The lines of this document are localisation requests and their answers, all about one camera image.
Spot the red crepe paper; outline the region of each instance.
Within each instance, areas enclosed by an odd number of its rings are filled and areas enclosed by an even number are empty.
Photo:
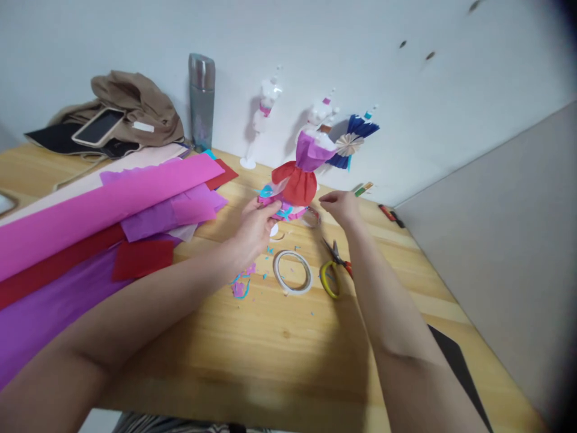
[[[210,190],[216,189],[239,176],[239,174],[227,166],[222,159],[215,159],[215,162],[224,169],[224,173],[219,174],[206,182],[206,186],[208,186]]]
[[[288,177],[287,186],[282,191],[284,199],[293,206],[308,206],[317,193],[317,178],[312,171],[303,171],[296,161],[289,161],[272,171],[273,183],[281,183]]]
[[[34,293],[84,260],[125,239],[120,224],[114,224],[7,278],[0,282],[0,310]]]
[[[112,281],[141,278],[172,265],[172,241],[123,242],[118,248]]]

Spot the thermos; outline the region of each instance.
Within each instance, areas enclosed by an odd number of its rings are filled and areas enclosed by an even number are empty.
[[[192,142],[194,150],[212,149],[215,116],[215,61],[202,54],[190,54],[188,72],[191,95]]]

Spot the person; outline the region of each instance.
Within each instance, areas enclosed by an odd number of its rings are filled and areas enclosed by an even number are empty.
[[[355,196],[334,191],[320,203],[347,236],[355,291],[391,430],[486,432],[412,298],[362,221]],[[138,349],[198,308],[264,250],[275,224],[271,216],[279,208],[280,202],[261,208],[253,199],[232,238],[206,254],[135,281],[84,314],[0,393],[0,431],[78,431],[107,382]]]

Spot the pink crepe paper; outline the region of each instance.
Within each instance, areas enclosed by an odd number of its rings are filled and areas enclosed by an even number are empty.
[[[245,271],[245,275],[251,275],[254,274],[256,272],[257,269],[257,264],[253,263],[246,271]]]
[[[104,172],[100,175],[106,185],[110,182],[134,176],[152,167],[124,170],[120,173]],[[168,200],[129,216],[120,223],[129,242],[139,241],[156,233],[163,233],[176,227],[201,224],[216,218],[228,200],[216,191],[211,191],[205,183],[181,192]]]
[[[0,227],[0,281],[223,173],[208,155],[162,164]]]
[[[235,298],[241,298],[245,294],[245,285],[243,283],[233,284],[233,295]]]

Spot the tape roll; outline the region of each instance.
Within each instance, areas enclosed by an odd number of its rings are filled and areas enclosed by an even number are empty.
[[[313,219],[314,223],[313,224],[309,223],[307,221],[308,219]],[[312,206],[308,206],[307,211],[301,217],[301,223],[307,227],[310,227],[311,229],[316,229],[317,227],[320,226],[320,223],[321,223],[319,211],[317,211]]]
[[[300,263],[305,268],[305,272],[307,273],[307,280],[305,281],[305,287],[303,289],[293,289],[292,287],[288,287],[287,284],[282,279],[281,273],[278,270],[278,264],[284,256],[296,257],[297,259],[299,259]],[[290,251],[290,250],[281,251],[280,253],[278,253],[276,255],[275,261],[273,262],[272,267],[273,267],[273,270],[275,272],[275,277],[276,277],[276,280],[278,281],[278,283],[281,285],[283,290],[285,290],[287,293],[289,293],[291,295],[304,295],[313,286],[313,271],[311,270],[311,267],[309,266],[307,260],[303,256],[301,256],[299,253],[295,253],[294,251]]]

